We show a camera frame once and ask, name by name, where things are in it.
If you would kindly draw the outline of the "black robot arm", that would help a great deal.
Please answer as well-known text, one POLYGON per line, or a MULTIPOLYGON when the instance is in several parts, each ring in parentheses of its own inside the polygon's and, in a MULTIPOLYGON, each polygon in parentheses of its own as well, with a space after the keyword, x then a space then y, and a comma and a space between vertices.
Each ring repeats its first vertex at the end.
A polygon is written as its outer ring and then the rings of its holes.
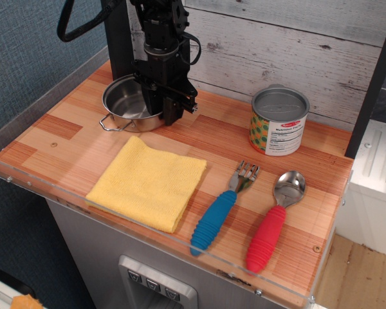
POLYGON ((197 110, 195 87, 188 79, 190 67, 201 56, 190 58, 190 42, 199 40, 185 31, 189 13, 181 1, 131 1, 144 33, 145 61, 135 59, 134 77, 142 87, 150 115, 162 114, 172 125, 184 111, 197 110))

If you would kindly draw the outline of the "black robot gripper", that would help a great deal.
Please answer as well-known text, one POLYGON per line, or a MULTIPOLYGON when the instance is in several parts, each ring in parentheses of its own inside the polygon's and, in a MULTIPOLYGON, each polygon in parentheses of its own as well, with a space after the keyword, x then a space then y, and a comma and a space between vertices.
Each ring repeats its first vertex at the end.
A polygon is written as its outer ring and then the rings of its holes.
POLYGON ((163 112, 166 126, 197 110, 196 89, 187 78, 190 66, 190 41, 174 42, 167 49, 143 44, 147 60, 135 60, 136 80, 142 86, 142 95, 150 115, 163 112))

